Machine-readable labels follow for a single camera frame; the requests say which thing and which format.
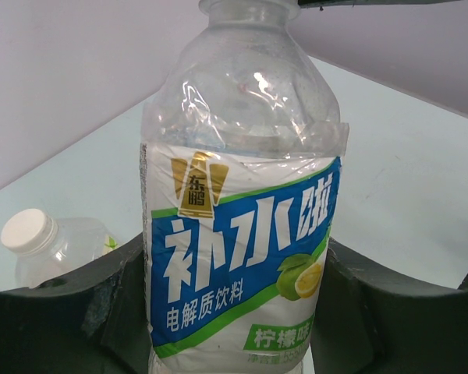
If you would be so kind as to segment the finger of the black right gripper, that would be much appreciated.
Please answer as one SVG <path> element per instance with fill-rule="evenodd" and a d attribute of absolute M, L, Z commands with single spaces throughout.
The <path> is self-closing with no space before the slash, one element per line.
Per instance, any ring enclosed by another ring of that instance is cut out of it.
<path fill-rule="evenodd" d="M 458 0 L 299 0 L 299 7 L 303 9 L 330 6 L 369 6 L 369 5 L 432 5 Z"/>

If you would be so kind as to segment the clear blue-label Pocari bottle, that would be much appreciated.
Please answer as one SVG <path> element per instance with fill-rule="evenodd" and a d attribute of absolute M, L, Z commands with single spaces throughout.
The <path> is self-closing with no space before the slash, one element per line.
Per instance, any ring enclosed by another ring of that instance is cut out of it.
<path fill-rule="evenodd" d="M 349 126 L 297 2 L 199 6 L 141 124 L 149 370 L 300 373 Z"/>

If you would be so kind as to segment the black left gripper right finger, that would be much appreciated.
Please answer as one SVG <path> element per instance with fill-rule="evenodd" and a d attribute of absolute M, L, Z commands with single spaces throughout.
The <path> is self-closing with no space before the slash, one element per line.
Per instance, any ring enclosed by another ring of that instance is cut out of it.
<path fill-rule="evenodd" d="M 468 373 L 468 274 L 446 288 L 331 240 L 313 365 L 316 373 Z"/>

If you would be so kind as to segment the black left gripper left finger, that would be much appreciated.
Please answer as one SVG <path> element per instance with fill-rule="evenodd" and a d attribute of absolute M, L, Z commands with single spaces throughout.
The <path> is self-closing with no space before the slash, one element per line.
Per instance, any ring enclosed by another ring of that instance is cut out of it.
<path fill-rule="evenodd" d="M 141 235 L 37 288 L 0 292 L 0 373 L 146 373 Z"/>

